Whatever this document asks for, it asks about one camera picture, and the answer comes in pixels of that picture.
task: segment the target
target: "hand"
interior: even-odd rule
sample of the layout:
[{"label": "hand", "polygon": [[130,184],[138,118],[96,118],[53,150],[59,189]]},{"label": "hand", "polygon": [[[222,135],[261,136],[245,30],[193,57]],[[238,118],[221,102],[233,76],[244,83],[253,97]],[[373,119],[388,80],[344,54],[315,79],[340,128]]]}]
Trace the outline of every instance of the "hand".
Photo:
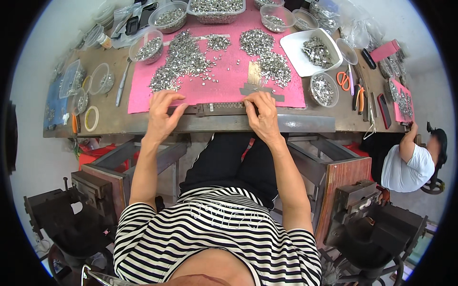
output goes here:
[{"label": "hand", "polygon": [[412,124],[410,125],[410,130],[418,130],[418,125],[415,121],[412,121]]},{"label": "hand", "polygon": [[183,100],[186,97],[172,90],[155,92],[149,100],[149,122],[143,144],[159,145],[175,129],[178,120],[183,115],[187,103],[177,106],[172,116],[167,115],[169,105],[173,100]]},{"label": "hand", "polygon": [[[250,127],[267,146],[271,147],[279,142],[284,142],[278,129],[275,99],[270,96],[270,93],[255,92],[245,97],[243,102]],[[256,115],[253,103],[258,107],[259,116]]]}]

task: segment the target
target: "white t-shirt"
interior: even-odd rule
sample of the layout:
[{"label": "white t-shirt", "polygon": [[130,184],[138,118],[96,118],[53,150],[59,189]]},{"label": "white t-shirt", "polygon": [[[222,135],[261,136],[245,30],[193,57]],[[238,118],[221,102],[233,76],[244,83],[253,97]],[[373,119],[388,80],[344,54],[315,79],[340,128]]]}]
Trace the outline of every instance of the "white t-shirt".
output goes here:
[{"label": "white t-shirt", "polygon": [[395,145],[383,162],[382,187],[400,193],[416,191],[431,178],[434,169],[426,148],[415,144],[412,158],[406,163],[399,155],[399,145]]}]

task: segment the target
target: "orange-handled pliers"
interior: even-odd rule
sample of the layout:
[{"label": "orange-handled pliers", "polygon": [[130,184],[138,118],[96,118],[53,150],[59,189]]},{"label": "orange-handled pliers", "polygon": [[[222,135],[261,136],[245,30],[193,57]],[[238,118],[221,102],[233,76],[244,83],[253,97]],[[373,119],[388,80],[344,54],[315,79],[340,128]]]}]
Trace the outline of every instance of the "orange-handled pliers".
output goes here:
[{"label": "orange-handled pliers", "polygon": [[358,110],[358,114],[363,114],[364,110],[364,87],[361,84],[357,84],[354,86],[354,94],[353,96],[353,110],[356,111],[356,104],[358,103],[358,99],[360,101],[360,108]]},{"label": "orange-handled pliers", "polygon": [[339,84],[344,91],[349,91],[350,90],[350,77],[347,75],[346,71],[341,71],[337,73],[337,84]]}]

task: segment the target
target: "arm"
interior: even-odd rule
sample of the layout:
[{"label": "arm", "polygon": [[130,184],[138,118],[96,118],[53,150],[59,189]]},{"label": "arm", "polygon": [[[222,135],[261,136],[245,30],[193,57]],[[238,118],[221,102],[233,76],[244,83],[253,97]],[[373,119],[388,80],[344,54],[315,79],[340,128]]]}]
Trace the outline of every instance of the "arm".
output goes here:
[{"label": "arm", "polygon": [[399,143],[399,155],[406,163],[408,163],[414,155],[414,139],[417,135],[417,131],[418,125],[415,122],[412,122],[412,127],[410,128],[410,131],[407,132],[406,135],[404,135],[401,142]]},{"label": "arm", "polygon": [[172,116],[167,115],[167,109],[173,100],[185,97],[174,91],[156,92],[150,99],[149,122],[132,179],[131,198],[129,204],[143,202],[155,210],[156,190],[158,183],[158,166],[156,153],[159,145],[175,129],[178,120],[183,115],[186,103],[179,105]]},{"label": "arm", "polygon": [[[310,202],[296,164],[280,135],[275,99],[268,92],[256,92],[244,98],[250,127],[269,147],[275,166],[278,194],[283,203],[283,227],[286,231],[302,228],[313,233]],[[258,107],[259,116],[252,103]]]}]

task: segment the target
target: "black pants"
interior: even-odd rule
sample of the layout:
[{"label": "black pants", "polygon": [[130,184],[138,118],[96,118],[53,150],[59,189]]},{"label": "black pants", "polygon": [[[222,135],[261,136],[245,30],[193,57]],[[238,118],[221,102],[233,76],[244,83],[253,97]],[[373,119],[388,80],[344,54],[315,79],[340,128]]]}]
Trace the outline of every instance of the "black pants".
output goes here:
[{"label": "black pants", "polygon": [[372,158],[371,175],[374,181],[382,184],[382,169],[390,149],[401,142],[403,133],[375,133],[361,141],[360,150]]},{"label": "black pants", "polygon": [[[251,138],[255,141],[242,162]],[[244,188],[273,209],[278,189],[272,154],[266,143],[253,132],[215,133],[186,173],[180,189],[183,193],[212,185]]]}]

